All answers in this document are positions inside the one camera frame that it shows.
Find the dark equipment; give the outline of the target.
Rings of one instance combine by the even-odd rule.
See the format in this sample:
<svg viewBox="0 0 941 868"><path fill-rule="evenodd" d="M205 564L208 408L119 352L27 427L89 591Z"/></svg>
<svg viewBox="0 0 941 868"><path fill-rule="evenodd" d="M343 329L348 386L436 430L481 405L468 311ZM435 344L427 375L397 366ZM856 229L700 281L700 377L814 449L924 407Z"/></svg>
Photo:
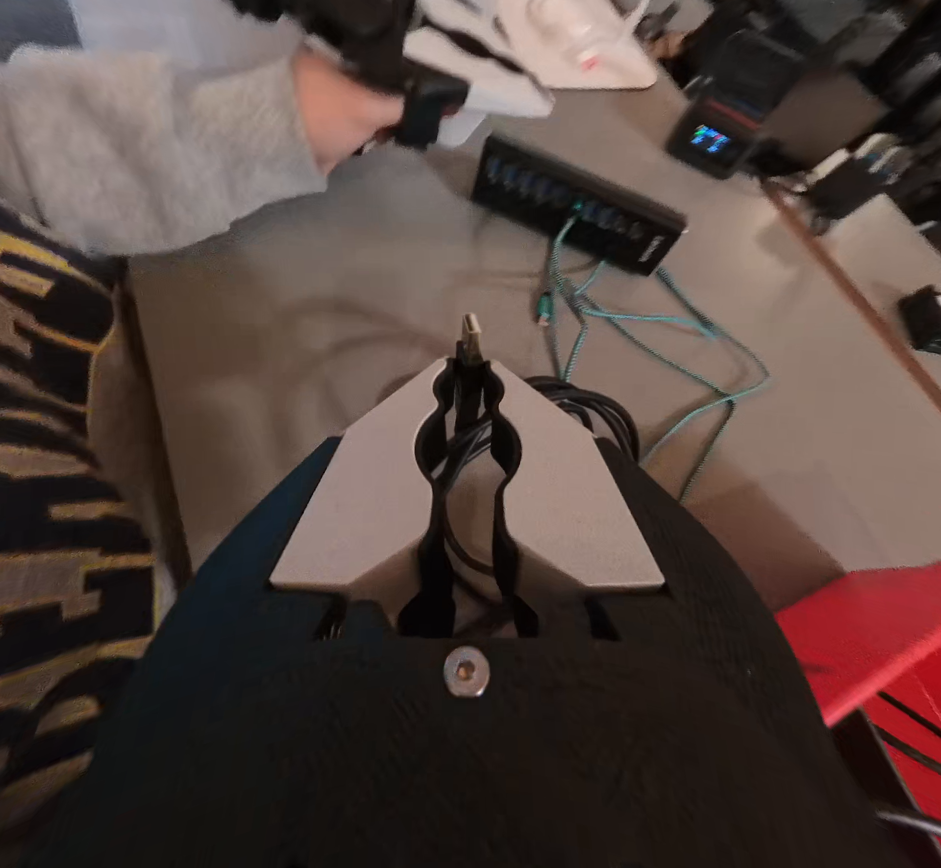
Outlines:
<svg viewBox="0 0 941 868"><path fill-rule="evenodd" d="M761 123L781 104L805 64L801 53L742 29L716 44L704 59L694 96Z"/></svg>

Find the person's left forearm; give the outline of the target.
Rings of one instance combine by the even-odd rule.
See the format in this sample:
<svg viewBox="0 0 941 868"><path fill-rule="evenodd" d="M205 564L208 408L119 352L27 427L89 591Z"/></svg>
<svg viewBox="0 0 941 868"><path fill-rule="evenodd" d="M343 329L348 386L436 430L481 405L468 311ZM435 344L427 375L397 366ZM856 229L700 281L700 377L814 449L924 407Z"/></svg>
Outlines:
<svg viewBox="0 0 941 868"><path fill-rule="evenodd" d="M323 192L288 58L205 75L152 53L2 64L2 208L88 256L156 255Z"/></svg>

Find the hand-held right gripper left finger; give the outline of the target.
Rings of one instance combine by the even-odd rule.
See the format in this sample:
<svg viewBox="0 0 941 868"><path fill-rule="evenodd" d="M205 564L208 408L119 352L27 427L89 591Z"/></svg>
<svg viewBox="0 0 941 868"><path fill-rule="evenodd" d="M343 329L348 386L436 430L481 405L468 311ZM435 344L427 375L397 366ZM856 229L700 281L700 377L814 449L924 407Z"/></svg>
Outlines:
<svg viewBox="0 0 941 868"><path fill-rule="evenodd" d="M453 359L440 358L344 432L269 578L274 589L373 602L406 636L453 636L433 477L452 405Z"/></svg>

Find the white plastic device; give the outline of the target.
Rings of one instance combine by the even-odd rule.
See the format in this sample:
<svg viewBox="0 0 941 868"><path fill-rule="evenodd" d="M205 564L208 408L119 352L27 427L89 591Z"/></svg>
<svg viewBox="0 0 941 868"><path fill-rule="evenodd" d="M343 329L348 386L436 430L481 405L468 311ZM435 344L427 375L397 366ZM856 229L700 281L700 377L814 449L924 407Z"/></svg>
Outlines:
<svg viewBox="0 0 941 868"><path fill-rule="evenodd" d="M498 0L517 62L547 90L646 90L658 67L611 0Z"/></svg>

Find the person's left hand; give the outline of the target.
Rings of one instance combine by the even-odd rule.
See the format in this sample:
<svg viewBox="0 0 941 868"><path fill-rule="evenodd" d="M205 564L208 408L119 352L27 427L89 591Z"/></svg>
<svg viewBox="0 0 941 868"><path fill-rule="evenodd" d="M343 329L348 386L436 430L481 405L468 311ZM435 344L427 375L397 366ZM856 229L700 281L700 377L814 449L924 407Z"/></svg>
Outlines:
<svg viewBox="0 0 941 868"><path fill-rule="evenodd" d="M404 116L402 96L362 85L319 51L299 49L292 76L304 133L324 176L366 146L384 142Z"/></svg>

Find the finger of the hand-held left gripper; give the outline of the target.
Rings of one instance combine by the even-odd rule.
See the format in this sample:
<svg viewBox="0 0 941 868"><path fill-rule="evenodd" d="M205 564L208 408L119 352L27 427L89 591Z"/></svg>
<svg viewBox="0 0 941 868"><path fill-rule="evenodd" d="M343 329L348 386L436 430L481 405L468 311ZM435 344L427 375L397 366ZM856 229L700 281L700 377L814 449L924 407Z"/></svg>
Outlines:
<svg viewBox="0 0 941 868"><path fill-rule="evenodd" d="M539 87L498 23L460 0L415 0L413 62L471 86Z"/></svg>
<svg viewBox="0 0 941 868"><path fill-rule="evenodd" d="M543 119L555 107L551 93L534 80L500 38L422 26L406 34L405 57L465 85L466 109Z"/></svg>

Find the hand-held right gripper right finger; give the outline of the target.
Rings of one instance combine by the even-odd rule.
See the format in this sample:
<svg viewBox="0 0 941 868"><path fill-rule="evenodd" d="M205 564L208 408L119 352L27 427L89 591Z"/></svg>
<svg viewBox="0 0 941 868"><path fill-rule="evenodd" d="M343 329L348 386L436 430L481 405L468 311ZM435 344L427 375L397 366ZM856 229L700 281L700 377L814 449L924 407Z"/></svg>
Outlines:
<svg viewBox="0 0 941 868"><path fill-rule="evenodd" d="M590 628L599 598L662 592L664 573L604 455L638 461L629 413L596 391L524 380L498 361L485 368L489 452L503 473L492 570L514 634L535 638L569 610Z"/></svg>

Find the red plastic bin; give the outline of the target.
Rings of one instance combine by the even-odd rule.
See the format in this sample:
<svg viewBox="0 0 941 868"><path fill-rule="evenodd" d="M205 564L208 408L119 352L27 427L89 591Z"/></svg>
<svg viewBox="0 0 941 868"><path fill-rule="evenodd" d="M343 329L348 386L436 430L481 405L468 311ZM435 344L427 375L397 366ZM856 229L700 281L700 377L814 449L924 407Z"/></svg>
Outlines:
<svg viewBox="0 0 941 868"><path fill-rule="evenodd" d="M825 724L870 726L904 793L939 819L939 563L850 573L777 619Z"/></svg>

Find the black yellow patterned cloth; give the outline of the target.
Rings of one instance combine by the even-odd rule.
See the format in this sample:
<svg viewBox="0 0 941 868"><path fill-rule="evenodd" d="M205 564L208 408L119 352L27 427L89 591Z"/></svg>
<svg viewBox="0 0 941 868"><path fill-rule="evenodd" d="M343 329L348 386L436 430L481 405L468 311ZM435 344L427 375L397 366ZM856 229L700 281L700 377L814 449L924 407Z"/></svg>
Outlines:
<svg viewBox="0 0 941 868"><path fill-rule="evenodd" d="M117 276L2 204L2 866L88 768L156 627L149 539L88 430Z"/></svg>

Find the small black display device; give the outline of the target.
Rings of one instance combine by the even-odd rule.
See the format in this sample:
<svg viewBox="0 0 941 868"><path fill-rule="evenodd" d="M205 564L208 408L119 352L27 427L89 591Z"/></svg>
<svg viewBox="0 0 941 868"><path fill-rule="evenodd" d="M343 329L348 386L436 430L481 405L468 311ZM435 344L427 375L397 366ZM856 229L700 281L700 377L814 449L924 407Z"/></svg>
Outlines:
<svg viewBox="0 0 941 868"><path fill-rule="evenodd" d="M665 143L666 153L714 180L742 170L759 142L763 119L709 95L696 97Z"/></svg>

